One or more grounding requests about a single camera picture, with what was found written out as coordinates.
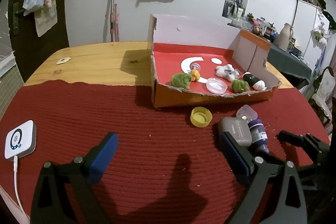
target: clear plastic container lid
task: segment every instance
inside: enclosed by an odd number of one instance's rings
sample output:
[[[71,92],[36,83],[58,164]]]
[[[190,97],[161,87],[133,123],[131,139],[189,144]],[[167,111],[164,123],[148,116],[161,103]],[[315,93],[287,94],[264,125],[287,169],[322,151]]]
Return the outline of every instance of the clear plastic container lid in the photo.
[[[218,78],[209,78],[207,89],[214,94],[222,95],[227,90],[227,84]]]
[[[197,63],[191,63],[190,64],[190,69],[191,70],[195,69],[195,70],[200,71],[201,70],[201,66],[199,64],[197,64]]]
[[[258,118],[258,113],[255,112],[250,106],[243,105],[236,114],[237,118],[246,120],[246,122],[251,122]]]

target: wooden table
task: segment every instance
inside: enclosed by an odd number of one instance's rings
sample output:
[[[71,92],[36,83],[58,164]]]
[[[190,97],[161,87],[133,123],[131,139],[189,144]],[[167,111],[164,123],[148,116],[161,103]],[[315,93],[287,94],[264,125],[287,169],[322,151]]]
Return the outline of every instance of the wooden table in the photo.
[[[48,80],[104,85],[151,85],[151,50],[148,42],[110,42],[61,49],[52,54],[26,81],[36,85]],[[71,60],[56,62],[64,57]],[[270,63],[266,68],[292,88],[288,80]]]

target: plastic bag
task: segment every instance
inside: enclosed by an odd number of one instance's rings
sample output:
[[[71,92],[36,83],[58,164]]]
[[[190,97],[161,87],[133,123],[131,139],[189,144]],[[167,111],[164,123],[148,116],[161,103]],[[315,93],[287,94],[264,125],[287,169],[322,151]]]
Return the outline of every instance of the plastic bag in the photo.
[[[25,10],[24,16],[43,8],[44,0],[24,0],[22,7]]]

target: green pom-pom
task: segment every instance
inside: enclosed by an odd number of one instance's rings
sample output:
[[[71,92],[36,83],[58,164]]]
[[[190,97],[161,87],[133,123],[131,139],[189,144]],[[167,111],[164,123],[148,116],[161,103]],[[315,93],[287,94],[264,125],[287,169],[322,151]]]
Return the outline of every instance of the green pom-pom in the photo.
[[[176,88],[184,88],[186,90],[189,89],[189,85],[191,82],[191,75],[187,73],[177,73],[173,75],[170,80],[170,84]]]
[[[250,89],[250,86],[246,81],[237,79],[231,82],[231,87],[235,93],[242,93]]]

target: small white sticker on table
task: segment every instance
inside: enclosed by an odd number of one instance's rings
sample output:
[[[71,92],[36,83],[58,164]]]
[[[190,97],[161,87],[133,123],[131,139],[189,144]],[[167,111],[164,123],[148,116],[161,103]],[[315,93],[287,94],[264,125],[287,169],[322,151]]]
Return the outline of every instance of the small white sticker on table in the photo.
[[[64,57],[57,61],[56,65],[63,64],[65,62],[68,62],[71,59],[71,57]]]

